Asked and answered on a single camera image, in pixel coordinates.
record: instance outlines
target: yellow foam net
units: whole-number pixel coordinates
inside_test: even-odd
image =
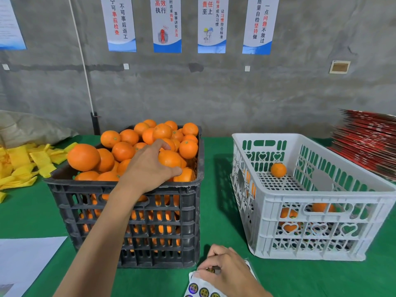
[[[72,143],[65,149],[34,143],[10,149],[0,147],[0,203],[7,196],[2,190],[33,185],[38,174],[51,177],[51,172],[56,169],[53,164],[64,162],[67,153],[76,145]]]

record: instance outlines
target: green tablecloth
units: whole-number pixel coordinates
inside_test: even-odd
[[[364,262],[260,259],[247,247],[229,179],[232,138],[204,140],[201,257],[212,243],[232,246],[242,257],[249,258],[261,284],[274,297],[396,296],[395,210],[380,229]],[[63,145],[72,141],[95,145],[99,137],[77,136]],[[0,238],[67,236],[52,194],[41,179],[32,187],[7,192],[9,196],[0,204]],[[52,296],[75,254],[67,238],[25,297]],[[112,296],[182,297],[192,270],[118,269]]]

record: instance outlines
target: wall poster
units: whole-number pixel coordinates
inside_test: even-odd
[[[225,53],[229,0],[198,0],[198,53]]]
[[[181,0],[150,0],[155,53],[181,53]]]
[[[26,50],[10,0],[0,0],[0,50]]]
[[[131,0],[101,0],[108,50],[136,52],[135,25]]]
[[[279,0],[248,0],[242,54],[269,55]]]

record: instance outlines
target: white plastic crate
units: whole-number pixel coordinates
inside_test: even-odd
[[[300,134],[236,133],[231,182],[250,251],[261,258],[364,260],[396,186]],[[273,163],[288,170],[272,176]],[[313,203],[325,203],[313,212]],[[330,204],[336,212],[329,212]],[[280,218],[283,208],[290,214]]]

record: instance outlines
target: gray wall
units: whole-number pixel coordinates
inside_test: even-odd
[[[68,0],[11,1],[28,50],[0,52],[0,108],[92,133]],[[197,54],[197,0],[182,0],[182,54],[154,54],[149,0],[132,0],[137,53],[108,51],[100,0],[72,1],[102,130],[152,118],[325,137],[338,108],[396,114],[396,0],[280,0],[270,56],[242,55],[248,0],[230,0],[226,54]],[[328,74],[334,59],[348,75]]]

